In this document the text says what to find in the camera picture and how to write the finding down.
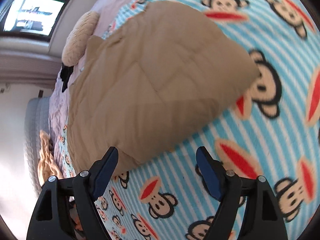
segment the tan cloth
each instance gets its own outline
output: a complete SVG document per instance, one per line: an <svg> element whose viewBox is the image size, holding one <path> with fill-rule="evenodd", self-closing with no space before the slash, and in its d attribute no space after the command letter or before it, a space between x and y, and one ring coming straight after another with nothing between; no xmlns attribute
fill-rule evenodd
<svg viewBox="0 0 320 240"><path fill-rule="evenodd" d="M63 175L59 170L59 167L54 161L51 154L53 146L50 143L50 136L45 131L40 131L41 140L41 150L40 150L40 160L38 162L38 178L39 183L42 186L47 179L55 175L58 179L63 179Z"/></svg>
<svg viewBox="0 0 320 240"><path fill-rule="evenodd" d="M76 172L110 146L114 175L197 132L258 77L247 52L201 12L155 2L107 40L88 42L84 71L70 87L68 150Z"/></svg>

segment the black object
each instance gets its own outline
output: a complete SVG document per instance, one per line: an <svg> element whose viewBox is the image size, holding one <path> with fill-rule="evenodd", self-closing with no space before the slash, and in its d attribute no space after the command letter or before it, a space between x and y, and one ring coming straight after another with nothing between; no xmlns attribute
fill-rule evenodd
<svg viewBox="0 0 320 240"><path fill-rule="evenodd" d="M228 240L241 196L247 196L247 205L238 240L288 239L278 201L265 177L246 179L226 171L205 147L198 148L196 159L210 194L220 201L204 240Z"/></svg>
<svg viewBox="0 0 320 240"><path fill-rule="evenodd" d="M94 201L103 195L118 163L118 150L110 147L104 157L89 171L74 178L51 176L44 184L33 211L27 240L76 239L69 213L69 196L75 203L87 240L112 240L95 207Z"/></svg>
<svg viewBox="0 0 320 240"><path fill-rule="evenodd" d="M62 69L60 72L60 78L63 81L62 93L68 88L68 82L72 73L73 73L73 66L67 67L62 63Z"/></svg>
<svg viewBox="0 0 320 240"><path fill-rule="evenodd" d="M228 240L241 196L248 196L238 240L287 240L284 221L273 191L263 176L246 179L226 171L205 147L196 159L210 194L220 201L204 240ZM74 178L51 176L44 184L33 211L27 240L74 240L68 196L75 197L79 219L87 240L111 240L95 207L118 162L118 151L110 147L102 160Z"/></svg>

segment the plush cylindrical pillow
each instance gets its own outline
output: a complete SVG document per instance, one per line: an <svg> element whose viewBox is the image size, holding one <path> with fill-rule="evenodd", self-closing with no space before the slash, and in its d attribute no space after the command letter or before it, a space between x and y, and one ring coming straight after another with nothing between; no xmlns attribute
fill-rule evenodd
<svg viewBox="0 0 320 240"><path fill-rule="evenodd" d="M62 62L65 66L76 65L84 55L87 42L97 26L99 17L97 12L89 11L77 21L62 52Z"/></svg>

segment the window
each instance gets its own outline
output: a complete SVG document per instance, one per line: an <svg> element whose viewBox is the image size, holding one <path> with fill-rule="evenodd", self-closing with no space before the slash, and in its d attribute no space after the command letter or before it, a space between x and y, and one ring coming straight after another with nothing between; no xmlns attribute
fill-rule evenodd
<svg viewBox="0 0 320 240"><path fill-rule="evenodd" d="M0 34L49 41L68 1L14 0L0 22Z"/></svg>

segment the window frame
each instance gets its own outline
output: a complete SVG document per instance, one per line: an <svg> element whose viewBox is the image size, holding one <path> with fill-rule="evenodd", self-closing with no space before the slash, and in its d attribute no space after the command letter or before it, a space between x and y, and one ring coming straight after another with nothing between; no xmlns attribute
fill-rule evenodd
<svg viewBox="0 0 320 240"><path fill-rule="evenodd" d="M55 22L52 26L52 29L49 33L49 35L43 35L39 33L25 33L25 32L13 32L13 31L3 31L5 21L7 20L7 16L9 14L10 8L15 0L10 0L4 7L3 11L0 12L0 37L17 37L17 38L25 38L25 39L32 39L37 41L46 41L50 42L53 32L55 28L57 27L57 24L60 20L60 17L63 14L63 11L67 7L70 0L55 0L59 2L63 2L63 5L55 19Z"/></svg>

